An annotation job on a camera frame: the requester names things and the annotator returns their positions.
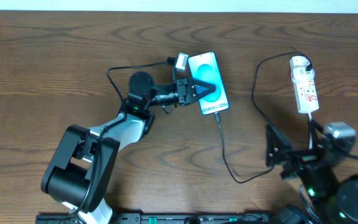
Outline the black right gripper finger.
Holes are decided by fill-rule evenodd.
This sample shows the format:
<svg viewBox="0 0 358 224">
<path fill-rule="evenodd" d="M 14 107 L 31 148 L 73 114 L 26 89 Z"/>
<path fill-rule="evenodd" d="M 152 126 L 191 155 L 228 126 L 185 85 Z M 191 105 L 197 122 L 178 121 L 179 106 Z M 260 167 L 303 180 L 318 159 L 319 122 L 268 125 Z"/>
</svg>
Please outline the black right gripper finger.
<svg viewBox="0 0 358 224">
<path fill-rule="evenodd" d="M 292 144 L 274 125 L 266 126 L 267 153 L 266 166 L 282 165 L 289 161 L 289 154 L 293 151 Z"/>
<path fill-rule="evenodd" d="M 310 146 L 322 146 L 324 140 L 323 127 L 317 121 L 309 121 Z"/>
</svg>

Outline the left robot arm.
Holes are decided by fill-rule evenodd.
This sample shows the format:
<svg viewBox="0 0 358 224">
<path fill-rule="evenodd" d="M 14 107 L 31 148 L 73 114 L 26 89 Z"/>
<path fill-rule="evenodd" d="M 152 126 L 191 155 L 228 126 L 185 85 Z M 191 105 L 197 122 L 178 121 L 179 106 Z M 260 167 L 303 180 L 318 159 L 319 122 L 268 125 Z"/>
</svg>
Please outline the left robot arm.
<svg viewBox="0 0 358 224">
<path fill-rule="evenodd" d="M 73 124 L 66 129 L 42 177 L 42 191 L 81 223 L 109 223 L 113 210 L 104 195 L 117 154 L 149 133 L 155 120 L 149 108 L 190 105 L 215 90 L 216 85 L 197 79 L 157 85 L 148 73 L 134 73 L 115 119 L 92 128 Z"/>
</svg>

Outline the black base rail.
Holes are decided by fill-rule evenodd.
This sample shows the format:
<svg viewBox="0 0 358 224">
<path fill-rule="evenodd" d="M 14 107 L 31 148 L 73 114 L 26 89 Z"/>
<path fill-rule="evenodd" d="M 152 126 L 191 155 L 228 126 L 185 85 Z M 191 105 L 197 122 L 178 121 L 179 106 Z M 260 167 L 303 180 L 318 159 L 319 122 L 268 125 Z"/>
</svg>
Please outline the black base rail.
<svg viewBox="0 0 358 224">
<path fill-rule="evenodd" d="M 37 215 L 36 224 L 219 224 L 219 223 L 268 223 L 270 215 L 266 213 L 245 214 L 140 214 L 140 213 L 113 213 L 110 218 L 100 215 Z"/>
</svg>

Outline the white power strip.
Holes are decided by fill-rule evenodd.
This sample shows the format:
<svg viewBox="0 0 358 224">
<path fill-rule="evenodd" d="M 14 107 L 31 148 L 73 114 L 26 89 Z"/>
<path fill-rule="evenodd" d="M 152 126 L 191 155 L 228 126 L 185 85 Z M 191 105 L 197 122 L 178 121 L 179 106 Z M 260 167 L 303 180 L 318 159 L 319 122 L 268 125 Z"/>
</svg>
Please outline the white power strip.
<svg viewBox="0 0 358 224">
<path fill-rule="evenodd" d="M 294 56 L 290 59 L 290 69 L 298 112 L 309 114 L 318 110 L 315 72 L 311 62 L 305 56 Z"/>
</svg>

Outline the blue screen Samsung smartphone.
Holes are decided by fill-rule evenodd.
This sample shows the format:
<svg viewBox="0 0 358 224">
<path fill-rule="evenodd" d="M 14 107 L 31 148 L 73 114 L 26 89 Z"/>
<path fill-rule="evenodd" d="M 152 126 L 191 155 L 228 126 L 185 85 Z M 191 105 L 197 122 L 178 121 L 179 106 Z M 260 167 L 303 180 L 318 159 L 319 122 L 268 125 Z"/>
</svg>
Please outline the blue screen Samsung smartphone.
<svg viewBox="0 0 358 224">
<path fill-rule="evenodd" d="M 217 113 L 229 108 L 218 61 L 214 52 L 195 55 L 188 58 L 191 76 L 215 87 L 212 93 L 202 97 L 198 102 L 203 115 Z"/>
</svg>

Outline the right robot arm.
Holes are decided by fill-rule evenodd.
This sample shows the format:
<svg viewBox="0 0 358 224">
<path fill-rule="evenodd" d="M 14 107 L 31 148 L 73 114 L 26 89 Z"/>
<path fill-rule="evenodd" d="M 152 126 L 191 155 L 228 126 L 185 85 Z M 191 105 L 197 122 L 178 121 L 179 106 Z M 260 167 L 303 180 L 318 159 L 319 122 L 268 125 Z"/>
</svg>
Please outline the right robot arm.
<svg viewBox="0 0 358 224">
<path fill-rule="evenodd" d="M 356 131 L 339 121 L 325 126 L 311 120 L 308 125 L 312 148 L 296 150 L 274 125 L 266 127 L 268 167 L 282 166 L 283 180 L 300 179 L 312 204 L 312 222 L 358 223 L 358 174 L 339 181 L 333 169 L 351 150 Z"/>
</svg>

